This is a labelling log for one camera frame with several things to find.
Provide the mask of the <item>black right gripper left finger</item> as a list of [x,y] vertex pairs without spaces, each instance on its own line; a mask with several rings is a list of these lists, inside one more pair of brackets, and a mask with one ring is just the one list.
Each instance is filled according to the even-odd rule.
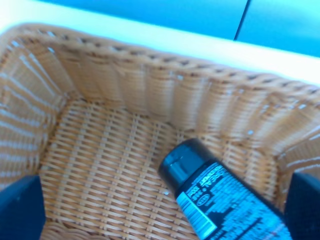
[[46,223],[38,175],[25,176],[0,192],[0,238],[39,240]]

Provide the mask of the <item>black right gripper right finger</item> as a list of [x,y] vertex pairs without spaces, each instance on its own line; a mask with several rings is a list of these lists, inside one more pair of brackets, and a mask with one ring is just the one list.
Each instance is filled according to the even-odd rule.
[[294,240],[320,238],[320,180],[307,173],[292,175],[284,210]]

